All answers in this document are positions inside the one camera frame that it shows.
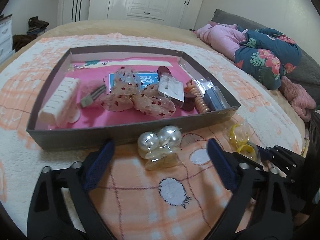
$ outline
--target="blue card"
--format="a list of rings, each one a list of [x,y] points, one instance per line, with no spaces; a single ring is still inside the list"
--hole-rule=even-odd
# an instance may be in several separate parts
[[[113,79],[115,74],[109,74],[109,86],[113,86]],[[138,76],[141,79],[142,88],[145,88],[147,85],[155,84],[159,82],[158,73],[156,72],[146,72],[146,73],[138,73]]]

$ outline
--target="bed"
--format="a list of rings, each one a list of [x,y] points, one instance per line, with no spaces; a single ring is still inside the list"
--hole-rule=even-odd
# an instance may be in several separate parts
[[[22,48],[0,69],[0,135],[4,149],[0,153],[0,200],[23,233],[41,169],[46,165],[53,169],[69,167],[92,151],[43,152],[25,132],[28,113],[50,67],[69,47],[86,44],[183,50],[211,71],[242,105],[227,124],[184,134],[182,148],[188,158],[178,167],[146,172],[135,144],[116,148],[112,164],[90,197],[118,239],[186,239],[187,234],[190,239],[205,237],[231,196],[205,151],[212,137],[224,150],[231,150],[224,137],[227,126],[245,120],[255,143],[265,147],[279,144],[301,153],[305,124],[281,93],[263,88],[194,33],[137,21],[82,21],[58,26]],[[191,199],[185,208],[168,204],[159,196],[159,181],[169,177],[175,178],[177,187],[182,185]],[[248,207],[239,229],[245,228],[250,212]],[[81,229],[76,219],[73,222]]]

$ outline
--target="silver bolt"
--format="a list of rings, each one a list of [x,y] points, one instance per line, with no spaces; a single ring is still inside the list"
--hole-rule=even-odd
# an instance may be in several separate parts
[[[273,174],[278,174],[278,170],[276,168],[271,168],[270,171]]]
[[[47,172],[49,172],[49,171],[51,171],[51,167],[50,167],[50,166],[45,166],[45,167],[42,169],[42,172],[43,172],[43,173],[47,173]]]
[[[247,163],[239,163],[239,167],[244,170],[248,170],[250,168]]]
[[[79,169],[82,166],[82,162],[75,162],[71,165],[73,169]]]

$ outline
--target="floral quilt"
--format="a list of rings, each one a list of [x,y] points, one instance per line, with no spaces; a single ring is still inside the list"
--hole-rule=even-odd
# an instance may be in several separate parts
[[[235,65],[267,89],[278,89],[280,77],[291,73],[300,63],[299,46],[274,29],[248,30],[245,37],[246,40],[240,43],[241,48],[235,53]]]

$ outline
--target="white wall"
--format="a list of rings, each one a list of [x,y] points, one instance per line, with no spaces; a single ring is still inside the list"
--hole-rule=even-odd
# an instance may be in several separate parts
[[[216,9],[285,33],[320,63],[320,16],[310,0],[203,0],[195,28],[207,24]]]
[[[39,20],[49,22],[47,30],[57,26],[59,0],[9,0],[3,14],[12,15],[12,34],[26,34],[28,20],[38,16]]]

